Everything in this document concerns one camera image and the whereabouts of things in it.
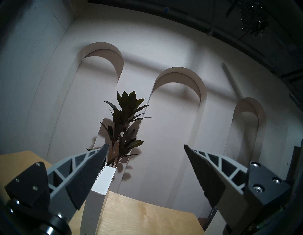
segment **wooden tabletop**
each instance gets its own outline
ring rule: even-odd
[[[51,164],[31,151],[0,156],[0,199],[6,203],[9,197],[4,186],[35,162]],[[69,223],[72,235],[80,234],[85,203]],[[149,234],[204,234],[195,215],[137,201],[109,192],[101,218],[98,235],[149,235]]]
[[[69,223],[73,235],[80,234],[85,203]],[[193,234],[204,231],[192,213],[172,210],[109,192],[98,235]]]

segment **black panel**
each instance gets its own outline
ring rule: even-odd
[[[91,190],[104,162],[108,145],[103,147],[94,156],[90,157],[82,168],[73,176],[66,186],[67,193],[76,209],[80,209]]]
[[[219,157],[212,155],[212,154],[208,154],[210,160],[216,165],[219,166]]]
[[[208,199],[211,207],[215,207],[225,190],[224,183],[207,160],[193,151],[188,145],[184,145],[184,149],[196,177],[204,190],[205,197]]]
[[[237,169],[233,164],[226,161],[222,158],[222,172],[226,174],[227,177],[230,177],[230,175]]]
[[[248,168],[248,183],[245,186],[244,198],[255,210],[259,210],[257,219],[263,220],[285,205],[290,197],[291,188],[281,180],[275,183],[273,179],[278,176],[260,164],[259,167],[250,165]],[[261,187],[264,191],[257,192],[254,186]]]
[[[11,199],[15,198],[23,205],[40,210],[47,210],[49,206],[48,179],[43,162],[34,163],[4,188]]]
[[[238,171],[237,174],[232,178],[232,182],[234,182],[237,186],[244,184],[246,182],[247,175],[243,171]]]

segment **screw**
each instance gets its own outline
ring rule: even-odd
[[[281,183],[281,180],[278,179],[278,178],[276,178],[276,177],[272,178],[272,181],[273,181],[274,183],[276,183],[276,184],[280,184],[280,183]]]
[[[263,189],[259,186],[254,186],[254,190],[256,190],[257,193],[263,192]]]
[[[18,205],[20,204],[20,202],[19,202],[17,199],[13,199],[13,201],[14,201],[15,203],[17,203]]]
[[[258,162],[251,162],[250,163],[252,166],[255,166],[255,167],[259,167],[260,166],[260,164],[258,163]]]

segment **arch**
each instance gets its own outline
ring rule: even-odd
[[[246,167],[250,161],[259,161],[265,129],[261,104],[251,97],[241,99],[234,110],[224,155]]]
[[[113,86],[113,89],[114,89],[120,78],[120,75],[122,73],[123,64],[124,64],[124,61],[122,59],[122,55],[121,55],[120,51],[115,46],[113,46],[109,43],[104,43],[104,42],[92,43],[92,44],[87,45],[86,47],[82,48],[77,53],[72,65],[70,67],[70,70],[66,76],[66,79],[64,81],[64,84],[63,84],[61,92],[60,92],[60,95],[58,96],[58,99],[57,99],[57,100],[63,99],[63,101],[62,101],[62,105],[61,105],[60,110],[57,115],[56,123],[52,130],[52,137],[50,139],[50,144],[48,147],[47,160],[49,162],[55,163],[65,156],[74,154],[74,151],[76,151],[76,152],[85,151],[86,147],[93,146],[94,143],[92,143],[92,141],[93,141],[92,138],[94,136],[96,136],[97,133],[94,133],[93,136],[89,137],[90,143],[89,144],[86,143],[87,146],[82,147],[83,149],[81,148],[81,150],[76,149],[76,148],[74,148],[74,150],[72,150],[72,148],[70,148],[70,146],[66,146],[66,149],[65,149],[63,146],[60,145],[60,141],[57,140],[59,138],[59,136],[61,136],[57,132],[62,132],[60,130],[60,127],[61,128],[65,127],[65,125],[63,123],[66,122],[65,119],[67,119],[67,116],[68,116],[66,109],[71,109],[69,112],[74,112],[74,114],[75,114],[75,112],[79,112],[78,114],[82,115],[83,118],[85,117],[85,114],[83,114],[83,113],[88,112],[88,110],[85,110],[83,108],[85,101],[82,102],[82,106],[80,105],[80,107],[82,107],[82,108],[79,108],[77,110],[77,108],[75,108],[75,107],[73,108],[73,106],[75,106],[75,105],[71,105],[71,99],[69,99],[70,97],[68,97],[68,96],[74,96],[74,98],[77,99],[78,96],[80,96],[80,97],[81,96],[83,96],[83,97],[92,96],[93,97],[93,96],[97,95],[97,93],[98,93],[97,91],[87,90],[88,87],[91,86],[90,83],[94,82],[94,80],[96,81],[96,79],[97,80],[101,79],[100,81],[103,81],[103,83],[95,84],[95,86],[97,85],[101,89],[102,89],[102,86],[110,86],[110,87]],[[82,74],[84,72],[88,72],[88,73],[92,73],[92,74],[90,74],[90,76],[86,77],[84,74]],[[75,96],[75,91],[74,91],[75,87],[77,87],[76,94],[78,94],[76,96]],[[107,97],[111,95],[111,94],[107,94],[110,92],[110,90],[112,90],[112,89],[107,90],[107,92],[104,91],[103,96],[106,96],[106,97],[102,97],[101,99],[103,99],[103,100],[107,99]],[[95,100],[96,99],[87,100],[88,106],[91,106],[92,103],[96,103]],[[91,107],[91,108],[97,110],[96,106],[100,107],[100,105],[95,104],[95,107]],[[83,119],[82,125],[90,125],[90,124],[85,123],[85,119]]]
[[[146,143],[136,150],[139,156],[128,162],[132,168],[140,170],[130,172],[132,179],[122,181],[118,193],[172,207],[189,162],[183,145],[194,144],[205,101],[206,87],[193,71],[174,67],[158,75],[148,100],[151,106],[145,114],[153,119],[144,120],[137,135]],[[159,170],[157,175],[153,173],[155,168]]]
[[[196,139],[197,134],[198,134],[198,129],[199,129],[199,126],[200,126],[203,110],[204,110],[206,99],[207,99],[206,86],[205,86],[204,82],[202,81],[202,79],[199,77],[199,75],[196,74],[195,72],[193,72],[192,70],[190,70],[188,68],[184,68],[184,67],[172,67],[172,68],[164,70],[162,73],[159,74],[159,76],[155,80],[152,92],[154,91],[156,82],[163,75],[168,74],[168,73],[173,73],[173,72],[182,73],[182,74],[190,77],[196,83],[196,85],[198,86],[199,91],[200,91],[200,100],[201,100],[201,102],[200,102],[200,106],[199,106],[199,109],[198,109],[198,112],[197,112],[196,120],[194,122],[194,127],[196,127],[196,128],[192,129],[191,135],[190,135],[190,138],[189,138],[189,141],[188,141],[188,145],[192,146],[195,143],[195,139]]]

